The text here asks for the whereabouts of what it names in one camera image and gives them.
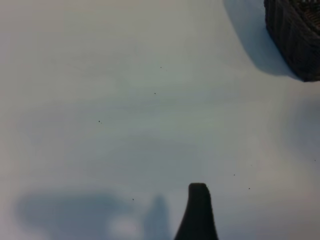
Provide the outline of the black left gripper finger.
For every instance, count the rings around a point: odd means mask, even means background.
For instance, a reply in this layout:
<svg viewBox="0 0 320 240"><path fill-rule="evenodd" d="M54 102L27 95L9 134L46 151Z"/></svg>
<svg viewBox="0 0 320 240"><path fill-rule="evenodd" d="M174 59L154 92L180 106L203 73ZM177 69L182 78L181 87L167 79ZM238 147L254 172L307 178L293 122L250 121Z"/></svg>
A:
<svg viewBox="0 0 320 240"><path fill-rule="evenodd" d="M218 240L210 191L205 183L191 183L175 240Z"/></svg>

